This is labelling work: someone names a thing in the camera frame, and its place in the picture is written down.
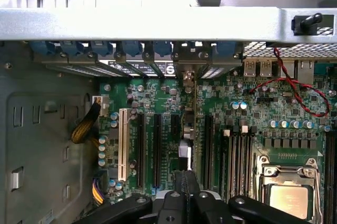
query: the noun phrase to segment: red and black wire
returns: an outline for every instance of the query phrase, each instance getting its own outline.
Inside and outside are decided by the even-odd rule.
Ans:
[[[282,71],[283,71],[284,74],[285,74],[285,78],[271,79],[271,80],[269,80],[269,81],[267,81],[267,82],[264,82],[264,83],[262,83],[262,84],[257,85],[256,87],[254,87],[253,89],[251,89],[251,90],[249,91],[249,93],[252,94],[253,92],[255,92],[255,91],[256,91],[258,88],[260,88],[261,86],[265,86],[265,85],[267,85],[267,84],[269,84],[269,83],[272,83],[272,82],[286,81],[286,82],[290,85],[290,87],[291,87],[291,89],[292,89],[292,91],[293,91],[293,93],[294,93],[295,99],[296,99],[297,102],[300,104],[300,106],[304,109],[304,111],[306,111],[308,114],[311,114],[311,115],[314,116],[314,117],[324,117],[324,116],[326,116],[326,115],[329,113],[329,111],[330,111],[330,105],[329,105],[329,101],[328,101],[328,99],[326,98],[325,94],[322,93],[321,91],[319,91],[319,90],[313,88],[311,85],[299,83],[297,80],[291,79],[291,77],[290,77],[289,74],[288,74],[288,71],[286,70],[286,68],[285,68],[285,66],[284,66],[284,64],[283,64],[283,60],[282,60],[282,58],[280,57],[280,51],[279,51],[277,48],[274,48],[274,55],[275,55],[276,58],[277,58],[277,63],[279,64],[280,68],[282,69]],[[311,89],[311,90],[313,90],[314,92],[316,92],[317,94],[319,94],[319,95],[323,98],[323,100],[324,100],[324,102],[325,102],[325,105],[326,105],[326,110],[325,110],[325,112],[324,112],[324,113],[318,113],[318,114],[317,114],[317,113],[315,113],[315,112],[310,111],[310,109],[308,109],[307,106],[303,103],[303,99],[301,98],[301,96],[300,96],[300,94],[299,94],[299,92],[298,92],[298,90],[297,90],[296,85],[299,85],[300,87],[302,87],[302,88],[304,88],[304,89]]]

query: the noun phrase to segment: motherboard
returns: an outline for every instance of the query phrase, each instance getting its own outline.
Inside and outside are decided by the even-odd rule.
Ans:
[[[327,135],[335,130],[337,82],[315,72],[331,111],[306,113],[286,82],[228,73],[185,86],[177,79],[101,79],[98,165],[111,203],[139,192],[175,188],[175,174],[193,170],[200,187],[228,201],[245,195],[311,223],[322,223]],[[302,89],[306,106],[326,110]]]

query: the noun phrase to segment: cpu socket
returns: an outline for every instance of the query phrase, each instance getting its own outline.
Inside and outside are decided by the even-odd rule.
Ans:
[[[274,165],[267,156],[257,157],[254,196],[271,207],[313,224],[322,223],[320,173],[316,160],[303,166]]]

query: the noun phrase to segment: white pci slot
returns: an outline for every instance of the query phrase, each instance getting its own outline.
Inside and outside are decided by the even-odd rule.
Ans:
[[[126,181],[128,178],[128,152],[130,143],[130,109],[120,109],[120,123],[118,136],[118,180]]]

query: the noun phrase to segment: purple wire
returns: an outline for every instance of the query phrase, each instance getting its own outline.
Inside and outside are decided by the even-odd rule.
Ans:
[[[94,188],[95,190],[97,191],[97,193],[102,197],[102,199],[104,200],[104,196],[103,194],[101,193],[101,191],[99,190],[98,188],[98,181],[96,179],[94,179]]]

